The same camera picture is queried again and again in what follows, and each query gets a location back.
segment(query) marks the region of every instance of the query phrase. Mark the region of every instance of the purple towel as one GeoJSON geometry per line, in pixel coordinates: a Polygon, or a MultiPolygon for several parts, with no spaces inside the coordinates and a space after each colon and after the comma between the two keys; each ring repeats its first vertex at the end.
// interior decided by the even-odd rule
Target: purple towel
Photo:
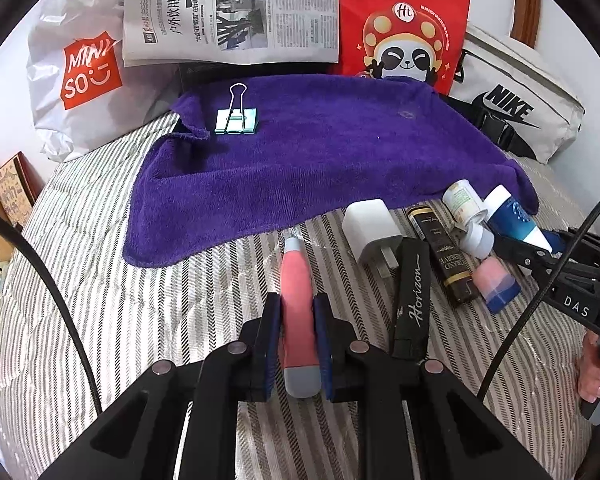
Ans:
{"type": "Polygon", "coordinates": [[[286,228],[358,200],[389,208],[439,198],[462,178],[504,184],[534,214],[522,169],[427,84],[329,75],[245,80],[256,134],[210,134],[230,82],[184,94],[190,130],[158,139],[131,195],[124,259],[161,267],[235,238],[286,228]]]}

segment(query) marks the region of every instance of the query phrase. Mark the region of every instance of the striped bedsheet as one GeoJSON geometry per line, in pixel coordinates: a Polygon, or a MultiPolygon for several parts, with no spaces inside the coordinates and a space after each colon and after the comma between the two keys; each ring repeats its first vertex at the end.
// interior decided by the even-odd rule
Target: striped bedsheet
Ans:
{"type": "MultiPolygon", "coordinates": [[[[284,238],[304,240],[316,291],[360,339],[387,348],[393,283],[355,264],[332,211],[288,230],[249,236],[171,267],[139,269],[122,259],[129,195],[152,143],[174,127],[167,114],[58,167],[24,235],[58,282],[108,406],[151,363],[186,364],[237,338],[278,290],[284,238]]],[[[554,183],[549,167],[520,160],[541,199],[538,223],[577,226],[583,215],[554,183]]],[[[429,203],[449,227],[440,202],[429,203]]],[[[394,211],[413,236],[405,211],[394,211]]],[[[452,310],[432,285],[429,355],[476,392],[492,356],[536,284],[509,266],[522,293],[491,316],[482,301],[452,310]]],[[[578,415],[574,359],[583,330],[542,304],[507,355],[486,400],[489,409],[556,480],[573,477],[589,428],[578,415]]],[[[36,478],[95,418],[75,349],[51,297],[19,254],[8,270],[0,309],[0,444],[16,480],[36,478]]],[[[267,404],[238,409],[237,478],[356,477],[355,404],[286,396],[278,372],[267,404]]]]}

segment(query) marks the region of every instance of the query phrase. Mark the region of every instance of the red paper bag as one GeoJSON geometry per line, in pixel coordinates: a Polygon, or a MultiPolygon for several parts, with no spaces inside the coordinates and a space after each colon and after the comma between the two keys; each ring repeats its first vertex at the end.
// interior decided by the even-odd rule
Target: red paper bag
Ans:
{"type": "Polygon", "coordinates": [[[470,0],[340,0],[337,73],[409,76],[447,94],[470,0]]]}

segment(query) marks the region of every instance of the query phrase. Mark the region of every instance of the black cable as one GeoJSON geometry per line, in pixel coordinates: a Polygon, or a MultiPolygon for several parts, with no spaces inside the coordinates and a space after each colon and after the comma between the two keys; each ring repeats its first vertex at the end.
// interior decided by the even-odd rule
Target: black cable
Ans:
{"type": "Polygon", "coordinates": [[[35,251],[35,249],[31,247],[29,242],[27,242],[25,238],[16,231],[16,229],[5,222],[2,218],[0,218],[0,236],[13,244],[17,250],[19,250],[29,261],[42,281],[45,283],[46,288],[48,288],[48,291],[51,294],[51,297],[56,302],[56,306],[60,311],[60,316],[62,316],[62,320],[66,325],[66,329],[69,331],[69,336],[71,336],[71,340],[74,342],[75,349],[78,351],[78,357],[80,358],[82,368],[84,368],[84,373],[87,375],[87,382],[89,383],[89,389],[91,391],[91,399],[93,399],[93,405],[96,409],[96,413],[98,415],[101,414],[102,406],[100,404],[100,395],[98,394],[96,379],[93,376],[93,371],[91,370],[87,354],[84,351],[84,346],[82,346],[82,341],[80,341],[80,335],[75,328],[74,320],[71,317],[71,313],[69,312],[69,309],[64,302],[64,298],[62,298],[62,294],[58,290],[58,286],[51,276],[51,273],[48,271],[45,263],[42,261],[40,256],[38,256],[38,253],[35,251]]]}
{"type": "Polygon", "coordinates": [[[554,267],[554,270],[552,270],[552,273],[549,274],[549,279],[547,280],[544,287],[538,292],[536,292],[535,296],[529,302],[527,308],[520,315],[513,328],[507,334],[506,338],[504,338],[504,341],[500,345],[500,348],[498,348],[496,355],[494,356],[493,360],[491,361],[491,364],[489,365],[487,373],[484,375],[484,379],[482,380],[482,384],[480,385],[480,390],[478,390],[477,397],[478,400],[480,400],[480,402],[484,401],[484,397],[486,396],[487,390],[491,385],[491,381],[493,381],[493,378],[496,375],[496,372],[498,371],[498,368],[500,367],[504,356],[509,351],[509,348],[511,348],[511,345],[518,337],[518,334],[520,334],[520,331],[526,325],[526,322],[529,321],[529,318],[535,312],[536,308],[538,308],[538,305],[544,299],[545,295],[551,290],[552,286],[554,286],[555,280],[558,278],[558,275],[562,272],[562,269],[569,261],[573,250],[584,238],[584,235],[589,231],[589,229],[591,229],[593,222],[595,222],[599,216],[600,202],[598,202],[596,206],[591,210],[591,213],[589,213],[589,216],[587,216],[585,221],[582,223],[582,225],[578,229],[578,232],[573,237],[571,243],[562,253],[562,256],[560,257],[560,260],[558,260],[558,263],[554,267]]]}

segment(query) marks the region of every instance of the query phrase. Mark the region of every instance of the teal binder clip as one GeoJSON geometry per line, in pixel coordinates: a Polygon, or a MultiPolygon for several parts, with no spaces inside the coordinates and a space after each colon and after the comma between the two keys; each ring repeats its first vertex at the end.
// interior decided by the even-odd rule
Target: teal binder clip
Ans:
{"type": "Polygon", "coordinates": [[[258,111],[256,108],[244,107],[244,93],[247,91],[247,85],[244,83],[235,83],[229,88],[231,93],[231,102],[227,110],[218,110],[216,119],[216,135],[224,134],[254,134],[256,125],[258,124],[258,111]],[[240,108],[234,110],[234,87],[241,86],[243,88],[240,94],[240,108]]]}

